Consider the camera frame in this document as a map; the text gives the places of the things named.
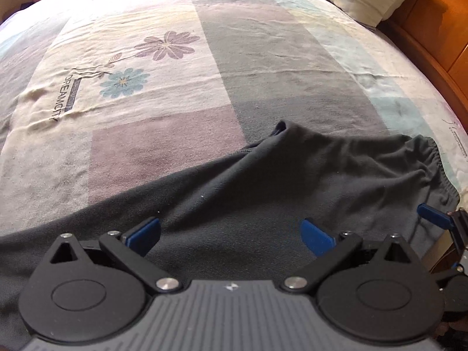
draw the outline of printed logo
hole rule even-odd
[[[225,288],[233,292],[239,288],[239,285],[237,285],[235,282],[231,282],[229,285],[226,285]]]
[[[58,122],[62,113],[68,112],[73,108],[78,88],[80,87],[80,83],[83,79],[102,79],[107,75],[108,80],[99,84],[103,87],[100,91],[100,95],[104,98],[111,97],[112,99],[115,99],[120,97],[120,95],[125,97],[133,95],[135,91],[141,91],[143,89],[150,74],[143,74],[143,69],[134,70],[131,67],[115,72],[110,72],[106,69],[112,69],[117,62],[130,58],[144,58],[151,56],[154,61],[160,61],[167,55],[172,59],[182,59],[184,58],[184,55],[195,53],[195,49],[186,45],[198,41],[199,39],[200,37],[191,35],[190,32],[177,33],[171,30],[165,33],[163,39],[153,36],[144,38],[143,43],[134,47],[135,50],[141,50],[136,54],[122,58],[122,53],[117,53],[113,55],[107,63],[84,68],[72,67],[65,69],[71,71],[71,73],[62,83],[58,94],[59,96],[54,102],[54,109],[52,110],[50,120]],[[78,74],[78,77],[73,79],[73,76],[76,74]]]
[[[450,127],[450,131],[452,132],[453,137],[455,137],[455,141],[457,142],[458,148],[460,148],[462,151],[462,154],[465,156],[465,158],[468,157],[467,151],[465,150],[460,137],[458,137],[457,129],[455,127]]]

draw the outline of bed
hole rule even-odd
[[[42,0],[0,27],[0,235],[238,151],[281,119],[432,137],[468,202],[468,136],[380,31],[325,0]]]
[[[406,0],[379,25],[468,129],[468,0]]]

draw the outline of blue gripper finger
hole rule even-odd
[[[304,219],[300,224],[300,236],[302,242],[317,257],[336,246],[335,238],[313,225],[309,219]]]
[[[421,218],[424,218],[435,224],[437,227],[440,227],[444,230],[453,230],[453,222],[452,219],[447,215],[444,214],[442,211],[435,209],[431,206],[426,205],[426,203],[421,203],[417,207],[417,213]]]
[[[161,237],[159,219],[151,217],[122,235],[122,242],[133,252],[144,257]]]

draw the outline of blue flower print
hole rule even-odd
[[[143,84],[147,82],[146,78],[149,74],[142,74],[143,69],[133,70],[126,69],[124,72],[117,71],[109,75],[107,82],[101,83],[101,87],[105,87],[100,94],[107,98],[110,96],[115,99],[122,93],[124,96],[133,95],[135,91],[143,89]]]

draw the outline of metal screw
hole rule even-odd
[[[285,280],[285,286],[289,289],[302,289],[307,286],[307,280],[303,277],[288,277]]]
[[[346,236],[352,235],[353,233],[351,231],[344,231],[340,233],[340,239],[344,240]]]
[[[156,281],[156,287],[166,292],[177,289],[179,287],[179,281],[172,277],[160,278]]]

